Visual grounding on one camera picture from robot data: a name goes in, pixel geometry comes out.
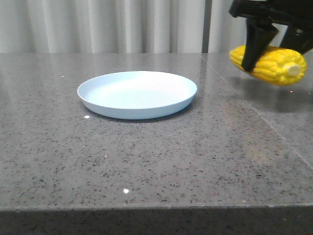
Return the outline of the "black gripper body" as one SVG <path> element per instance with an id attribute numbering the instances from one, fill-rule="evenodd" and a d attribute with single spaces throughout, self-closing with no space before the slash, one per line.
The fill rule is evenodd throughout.
<path id="1" fill-rule="evenodd" d="M 234 0 L 229 13 L 233 17 L 268 19 L 300 29 L 313 28 L 311 0 Z"/>

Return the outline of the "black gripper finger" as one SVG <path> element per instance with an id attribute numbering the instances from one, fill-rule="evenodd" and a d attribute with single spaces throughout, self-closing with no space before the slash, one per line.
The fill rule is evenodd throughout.
<path id="1" fill-rule="evenodd" d="M 305 54 L 313 48 L 313 30 L 289 25 L 279 47 Z"/>
<path id="2" fill-rule="evenodd" d="M 246 48 L 242 60 L 244 71 L 252 72 L 279 30 L 268 19 L 246 20 Z"/>

